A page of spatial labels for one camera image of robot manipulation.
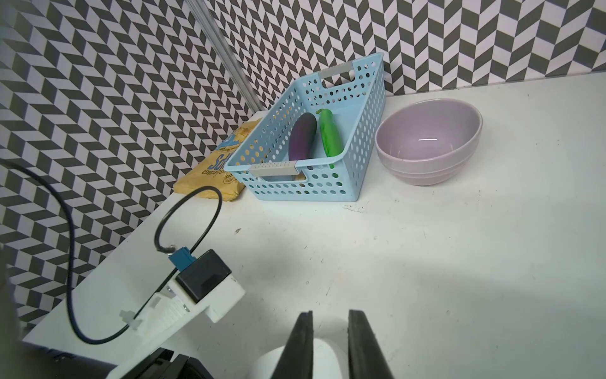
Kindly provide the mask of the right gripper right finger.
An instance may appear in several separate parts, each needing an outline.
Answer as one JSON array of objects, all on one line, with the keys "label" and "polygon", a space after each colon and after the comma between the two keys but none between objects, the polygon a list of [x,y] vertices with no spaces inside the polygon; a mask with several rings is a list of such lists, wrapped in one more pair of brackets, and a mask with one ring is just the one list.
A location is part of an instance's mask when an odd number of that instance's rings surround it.
[{"label": "right gripper right finger", "polygon": [[350,378],[394,378],[362,310],[349,311],[348,366]]}]

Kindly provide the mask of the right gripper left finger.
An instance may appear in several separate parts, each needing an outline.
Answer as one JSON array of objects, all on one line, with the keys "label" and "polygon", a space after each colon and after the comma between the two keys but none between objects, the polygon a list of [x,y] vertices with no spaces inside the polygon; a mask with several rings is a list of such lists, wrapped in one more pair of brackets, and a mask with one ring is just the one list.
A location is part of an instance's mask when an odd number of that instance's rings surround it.
[{"label": "right gripper left finger", "polygon": [[303,312],[295,322],[271,379],[312,379],[313,341],[312,311]]}]

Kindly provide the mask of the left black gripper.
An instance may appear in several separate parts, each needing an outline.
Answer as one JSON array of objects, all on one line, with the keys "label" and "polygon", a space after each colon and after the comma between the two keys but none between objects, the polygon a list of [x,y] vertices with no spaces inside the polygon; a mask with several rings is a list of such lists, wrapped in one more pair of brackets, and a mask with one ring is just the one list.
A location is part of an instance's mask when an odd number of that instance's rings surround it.
[{"label": "left black gripper", "polygon": [[126,379],[213,379],[205,366],[196,358],[176,355],[164,348],[144,358],[123,378]]}]

